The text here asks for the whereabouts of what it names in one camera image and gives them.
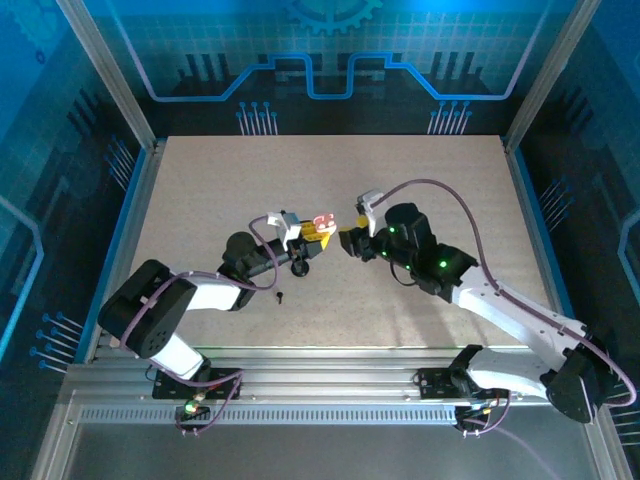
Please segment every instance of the glass panel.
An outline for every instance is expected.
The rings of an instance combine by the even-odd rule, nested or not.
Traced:
[[[571,0],[90,0],[157,135],[505,133]]]
[[[522,152],[576,317],[640,383],[640,3],[603,2]],[[640,405],[614,417],[640,473]]]
[[[1,2],[0,32],[0,465],[22,479],[139,147],[53,0]]]

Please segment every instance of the purple cable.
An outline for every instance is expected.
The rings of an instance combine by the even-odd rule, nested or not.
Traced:
[[[222,406],[220,407],[220,410],[218,410],[218,412],[215,414],[215,416],[209,421],[209,423],[207,423],[206,425],[204,425],[201,428],[195,428],[193,431],[189,431],[186,430],[182,425],[180,425],[180,423],[176,420],[176,427],[182,431],[183,434],[187,434],[187,433],[191,433],[194,436],[197,436],[199,433],[205,432],[206,430],[210,429],[213,425],[215,425],[215,423],[220,419],[220,417],[222,416],[222,412],[224,412],[225,408],[227,408],[227,405],[229,404],[229,402],[231,401],[231,399],[233,398],[233,396],[235,395],[236,391],[238,390],[238,388],[240,387],[240,384],[242,383],[242,376],[243,376],[242,371],[240,372],[236,372],[236,381],[233,382],[233,387],[231,388],[231,391],[229,392],[229,395],[227,396],[227,398],[225,399],[224,403],[222,404]]]
[[[498,426],[507,417],[507,412],[509,411],[509,407],[510,406],[511,406],[511,392],[509,392],[509,394],[507,395],[507,403],[504,406],[504,410],[502,411],[502,415],[500,415],[500,418],[498,418],[498,420],[496,420],[495,423],[487,426],[486,423],[481,422],[480,420],[466,419],[464,421],[465,422],[471,422],[471,423],[480,423],[481,425],[483,425],[485,428],[483,428],[482,430],[476,430],[476,435],[477,436],[484,435],[485,433],[489,433],[491,430],[495,430],[496,428],[498,428]]]
[[[468,418],[465,420],[466,422],[470,422],[470,423],[477,423],[478,425],[484,425],[485,423],[481,420],[475,420],[472,418]],[[505,430],[504,428],[500,428],[497,425],[494,426],[496,432],[501,433],[502,435],[509,437],[511,440],[513,440],[514,442],[518,443],[522,448],[524,448],[527,452],[529,452],[529,454],[538,462],[538,464],[549,474],[549,476],[551,478],[553,478],[554,480],[560,480],[560,476],[553,471],[553,469],[549,466],[549,464],[547,462],[545,462],[542,457],[540,455],[538,455],[538,452],[536,452],[527,442],[525,442],[524,440],[522,440],[519,436],[517,436],[515,433],[511,433],[508,430]]]
[[[274,277],[273,277],[273,281],[271,282],[270,285],[266,286],[266,287],[260,287],[257,285],[249,285],[243,282],[238,282],[236,280],[232,280],[230,278],[226,278],[223,275],[220,275],[219,273],[210,273],[210,272],[200,272],[200,271],[191,271],[191,272],[182,272],[179,273],[177,275],[174,275],[173,277],[171,277],[169,280],[165,281],[162,285],[160,285],[160,287],[158,287],[158,289],[153,292],[153,294],[149,297],[149,299],[147,300],[147,302],[142,306],[142,308],[140,308],[140,310],[138,311],[138,313],[133,317],[133,319],[131,320],[131,323],[129,323],[129,325],[127,326],[126,330],[124,331],[124,333],[122,334],[122,336],[120,337],[120,348],[122,350],[129,350],[129,348],[127,347],[127,340],[129,339],[129,336],[131,335],[131,332],[133,332],[133,330],[136,328],[136,326],[138,325],[138,323],[140,323],[140,320],[142,319],[142,317],[144,317],[145,313],[147,313],[147,311],[153,307],[153,305],[155,305],[156,301],[158,300],[158,298],[160,297],[160,295],[162,295],[162,293],[169,288],[174,282],[178,281],[181,278],[189,278],[189,277],[201,277],[201,278],[210,278],[210,279],[220,279],[220,278],[224,278],[227,282],[229,282],[232,285],[235,285],[237,287],[240,288],[245,288],[247,290],[254,290],[254,291],[265,291],[265,290],[270,290],[273,287],[276,286],[276,284],[278,283],[278,259],[276,258],[276,255],[273,251],[273,249],[269,246],[268,242],[262,237],[262,235],[260,235],[254,225],[262,220],[267,220],[267,215],[263,215],[261,217],[258,218],[254,218],[253,220],[251,220],[251,222],[249,222],[249,230],[251,231],[251,233],[258,239],[258,241],[264,246],[265,250],[267,251],[267,254],[269,255],[269,259],[273,262],[273,269],[274,269]],[[194,430],[194,435],[197,435],[198,432],[203,432],[205,430],[207,430],[208,428],[210,428],[211,426],[213,426],[217,420],[220,418],[220,416],[222,415],[222,412],[224,411],[224,409],[227,407],[227,405],[229,404],[229,401],[231,401],[231,399],[233,398],[233,395],[236,393],[236,391],[238,390],[238,387],[240,386],[240,383],[242,382],[242,376],[244,375],[244,371],[243,370],[239,370],[235,373],[232,373],[231,375],[227,375],[225,377],[222,378],[218,378],[216,380],[212,380],[210,382],[192,382],[190,380],[184,380],[182,378],[180,378],[178,375],[176,375],[175,373],[165,369],[162,365],[160,365],[159,363],[153,361],[150,359],[150,362],[152,364],[154,364],[156,367],[158,367],[163,373],[165,373],[167,376],[171,377],[172,379],[174,379],[177,382],[180,382],[188,387],[196,387],[196,388],[213,388],[216,387],[222,383],[228,382],[230,380],[236,379],[236,381],[234,382],[233,388],[231,389],[231,392],[229,393],[229,396],[226,398],[225,402],[222,404],[222,407],[220,407],[220,410],[218,410],[218,413],[213,417],[213,419],[204,427],[200,428],[200,429],[195,429]],[[183,433],[186,432],[186,430],[184,428],[182,428],[180,426],[180,424],[178,422],[176,422],[176,426],[182,430]]]
[[[274,277],[273,277],[273,281],[271,282],[270,285],[268,285],[266,287],[259,287],[257,285],[249,285],[247,283],[238,282],[237,280],[232,280],[230,278],[226,278],[225,276],[220,275],[217,272],[216,273],[211,273],[211,272],[191,271],[191,272],[178,273],[178,274],[174,275],[173,277],[171,277],[170,279],[166,280],[162,285],[160,285],[160,287],[158,287],[158,289],[155,292],[153,292],[153,294],[149,297],[147,302],[142,306],[142,308],[138,311],[138,313],[133,317],[133,319],[131,320],[131,323],[129,323],[129,326],[126,328],[126,330],[124,331],[124,333],[120,337],[120,348],[122,348],[123,350],[127,350],[127,346],[126,346],[127,345],[127,340],[129,340],[129,336],[131,335],[131,332],[133,332],[133,330],[136,328],[138,323],[140,323],[140,320],[142,319],[142,317],[144,317],[145,313],[147,313],[147,311],[151,307],[153,307],[155,305],[155,303],[158,300],[158,298],[160,297],[160,295],[162,295],[162,293],[167,288],[169,288],[174,282],[180,280],[181,278],[200,277],[200,278],[209,278],[209,279],[213,279],[213,280],[217,280],[217,279],[221,279],[222,278],[222,279],[225,279],[227,282],[229,282],[232,285],[235,285],[235,286],[240,287],[240,288],[245,288],[247,290],[254,290],[254,291],[265,291],[265,290],[270,290],[273,287],[275,287],[276,284],[278,283],[278,259],[276,258],[276,255],[273,252],[273,250],[271,249],[271,247],[269,247],[269,244],[267,243],[267,241],[256,231],[256,229],[254,227],[254,225],[256,223],[258,223],[261,220],[266,220],[266,219],[267,219],[266,215],[263,215],[263,216],[258,217],[258,218],[254,218],[253,220],[251,220],[251,222],[249,222],[249,230],[251,230],[251,233],[253,233],[253,235],[255,235],[255,237],[260,241],[260,243],[262,243],[262,245],[264,246],[265,250],[267,251],[267,254],[269,255],[269,258],[273,262]],[[206,385],[191,385],[191,386],[206,387]]]
[[[427,179],[427,178],[409,180],[409,181],[401,183],[397,187],[391,189],[389,192],[384,194],[380,199],[378,199],[375,202],[373,202],[371,204],[371,207],[372,208],[377,207],[382,202],[384,202],[389,197],[391,197],[395,193],[399,192],[403,188],[406,188],[406,187],[408,187],[410,185],[416,185],[416,184],[427,184],[427,185],[435,185],[437,187],[440,187],[440,188],[446,190],[447,192],[449,192],[451,195],[453,195],[453,197],[458,201],[458,203],[460,204],[460,206],[464,210],[464,213],[467,215],[467,218],[469,219],[469,222],[471,223],[471,228],[473,230],[473,236],[475,237],[476,245],[478,247],[478,255],[480,256],[480,267],[484,271],[484,274],[486,275],[487,280],[489,281],[491,286],[494,288],[496,293],[498,293],[499,295],[502,295],[509,302],[511,302],[515,306],[519,307],[520,309],[524,310],[525,312],[533,315],[534,317],[538,318],[539,320],[542,320],[544,323],[546,323],[550,327],[555,328],[556,330],[563,332],[565,335],[567,335],[571,339],[582,343],[585,347],[587,347],[589,350],[591,350],[600,360],[602,360],[609,368],[611,368],[611,370],[613,370],[616,373],[616,375],[618,375],[620,380],[622,380],[622,382],[625,384],[625,387],[629,390],[629,397],[627,398],[627,400],[622,399],[622,400],[617,401],[617,402],[606,403],[606,405],[611,406],[611,407],[628,407],[629,405],[633,405],[635,403],[636,399],[638,398],[638,393],[636,391],[636,387],[633,385],[633,382],[627,376],[627,374],[624,373],[624,371],[618,366],[618,364],[616,364],[613,360],[611,360],[611,358],[609,358],[609,356],[606,353],[604,353],[602,350],[600,350],[596,345],[594,345],[588,339],[586,339],[584,337],[581,337],[580,335],[578,335],[577,333],[575,333],[572,330],[565,330],[564,326],[561,323],[556,322],[552,318],[549,318],[546,315],[544,315],[543,313],[540,313],[537,310],[529,307],[529,305],[527,305],[526,303],[521,302],[520,300],[515,298],[513,295],[509,294],[509,292],[505,292],[500,287],[500,285],[498,284],[497,280],[493,277],[493,275],[491,274],[491,271],[489,270],[489,266],[487,264],[487,259],[486,259],[485,254],[484,254],[484,247],[482,246],[482,239],[480,238],[480,231],[478,229],[478,224],[476,223],[476,220],[473,217],[473,214],[471,213],[471,210],[469,209],[469,206],[466,204],[466,202],[460,196],[460,194],[458,194],[458,192],[456,192],[453,188],[451,188],[449,185],[447,185],[445,183],[442,183],[442,182],[440,182],[438,180],[432,180],[432,179]]]

